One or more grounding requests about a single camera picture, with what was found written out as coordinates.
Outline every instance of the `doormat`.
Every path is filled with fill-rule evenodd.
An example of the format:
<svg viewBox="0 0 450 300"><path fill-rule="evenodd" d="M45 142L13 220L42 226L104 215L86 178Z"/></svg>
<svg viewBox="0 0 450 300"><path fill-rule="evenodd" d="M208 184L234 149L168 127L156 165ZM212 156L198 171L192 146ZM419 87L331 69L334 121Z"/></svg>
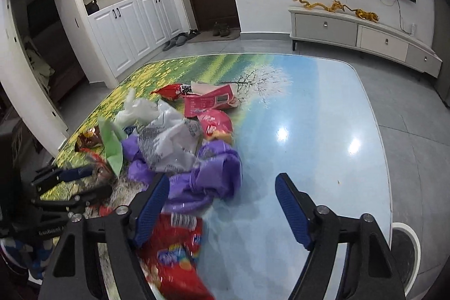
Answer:
<svg viewBox="0 0 450 300"><path fill-rule="evenodd" d="M235 40L241 35L241 29L230 30L228 36L220 37L213 36L212 31L202 31L199 35L193 39L188 40L188 43L205 42L205 41L230 41Z"/></svg>

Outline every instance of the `metal screw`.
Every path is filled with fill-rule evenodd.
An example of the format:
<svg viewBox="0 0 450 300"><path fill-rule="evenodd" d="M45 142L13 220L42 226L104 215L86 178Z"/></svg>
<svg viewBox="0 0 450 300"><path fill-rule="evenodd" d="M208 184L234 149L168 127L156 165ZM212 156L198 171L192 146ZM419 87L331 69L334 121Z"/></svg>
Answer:
<svg viewBox="0 0 450 300"><path fill-rule="evenodd" d="M371 214L363 214L363 220L366 223L372 223L375 219Z"/></svg>
<svg viewBox="0 0 450 300"><path fill-rule="evenodd" d="M126 214L127 212L128 212L128 206L119 206L116 209L116 214L117 215L123 215L123 214Z"/></svg>
<svg viewBox="0 0 450 300"><path fill-rule="evenodd" d="M325 205L317 206L317 212L322 215L326 215L330 212L330 209Z"/></svg>
<svg viewBox="0 0 450 300"><path fill-rule="evenodd" d="M81 219L82 219L83 215L81 214L73 214L72 217L70 218L70 220L73 223L78 223Z"/></svg>

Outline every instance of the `drawer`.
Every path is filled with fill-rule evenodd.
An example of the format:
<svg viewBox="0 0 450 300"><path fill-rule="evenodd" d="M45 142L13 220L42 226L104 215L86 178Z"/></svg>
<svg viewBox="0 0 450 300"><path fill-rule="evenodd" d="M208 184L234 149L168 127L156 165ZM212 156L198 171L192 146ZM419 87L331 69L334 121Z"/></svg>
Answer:
<svg viewBox="0 0 450 300"><path fill-rule="evenodd" d="M361 44L359 46L362 49L374 51L399 61L404 62L406 60L406 53L408 52L408 43L406 41L361 25L358 26L358 33L361 36Z"/></svg>
<svg viewBox="0 0 450 300"><path fill-rule="evenodd" d="M406 64L421 72L437 77L442 61L424 50L409 45L408 53L406 54Z"/></svg>
<svg viewBox="0 0 450 300"><path fill-rule="evenodd" d="M295 15L296 36L355 46L358 25L353 22L319 15Z"/></svg>

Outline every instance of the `tv stand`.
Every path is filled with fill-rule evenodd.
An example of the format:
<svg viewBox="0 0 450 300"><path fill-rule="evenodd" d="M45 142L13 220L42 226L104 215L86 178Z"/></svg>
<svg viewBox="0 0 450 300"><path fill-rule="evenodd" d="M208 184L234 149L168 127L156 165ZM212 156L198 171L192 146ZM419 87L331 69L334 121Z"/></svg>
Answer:
<svg viewBox="0 0 450 300"><path fill-rule="evenodd" d="M290 7L292 51L298 41L364 51L437 77L442 60L423 42L383 24L354 15Z"/></svg>

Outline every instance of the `gold figurine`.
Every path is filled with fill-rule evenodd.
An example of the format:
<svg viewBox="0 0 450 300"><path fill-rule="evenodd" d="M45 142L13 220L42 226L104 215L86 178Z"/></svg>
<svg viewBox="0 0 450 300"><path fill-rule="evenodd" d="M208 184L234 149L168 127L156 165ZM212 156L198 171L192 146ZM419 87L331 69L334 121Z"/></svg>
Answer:
<svg viewBox="0 0 450 300"><path fill-rule="evenodd" d="M356 17L358 17L358 18L364 18L366 20L369 20L369 21L372 21L375 23L379 21L378 15L376 13L366 12L359 8L351 9L350 7L348 7L347 4L342 4L340 1L337 1L337 0L333 0L331 7L327 7L325 4L322 4L322 3L311 4L307 0L293 0L293 1L294 2L299 1L300 3L304 4L303 7L305 7L306 9L312 9L314 7L320 6L323 9L325 9L327 12L336 12L337 9L342 9L345 12L345 8L347 8L351 12L354 12Z"/></svg>

